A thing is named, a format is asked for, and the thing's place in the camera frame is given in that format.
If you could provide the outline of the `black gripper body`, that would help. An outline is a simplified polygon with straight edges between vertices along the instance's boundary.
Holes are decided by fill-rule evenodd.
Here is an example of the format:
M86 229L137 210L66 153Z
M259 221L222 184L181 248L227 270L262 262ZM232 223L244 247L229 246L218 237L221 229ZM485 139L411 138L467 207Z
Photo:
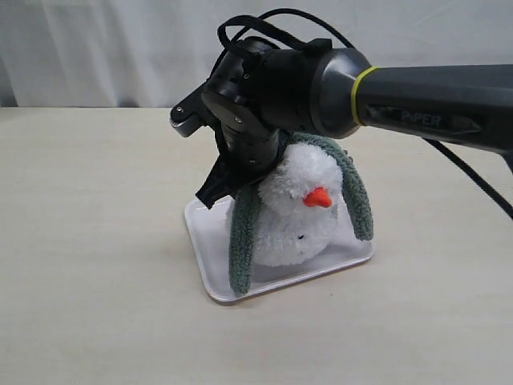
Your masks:
M206 82L201 99L220 121L229 166L260 180L276 166L280 149L278 124L268 113L277 99L268 59L277 46L263 38L246 38L236 47L254 54L256 62L227 53Z

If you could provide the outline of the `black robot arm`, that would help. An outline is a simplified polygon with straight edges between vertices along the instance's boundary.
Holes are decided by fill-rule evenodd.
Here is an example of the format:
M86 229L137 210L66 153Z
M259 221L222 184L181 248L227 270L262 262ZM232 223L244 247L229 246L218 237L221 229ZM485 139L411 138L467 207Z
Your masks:
M207 207L265 178L296 132L341 139L362 126L478 148L512 150L509 64L374 67L328 39L277 48L225 43L200 93L220 155L197 198Z

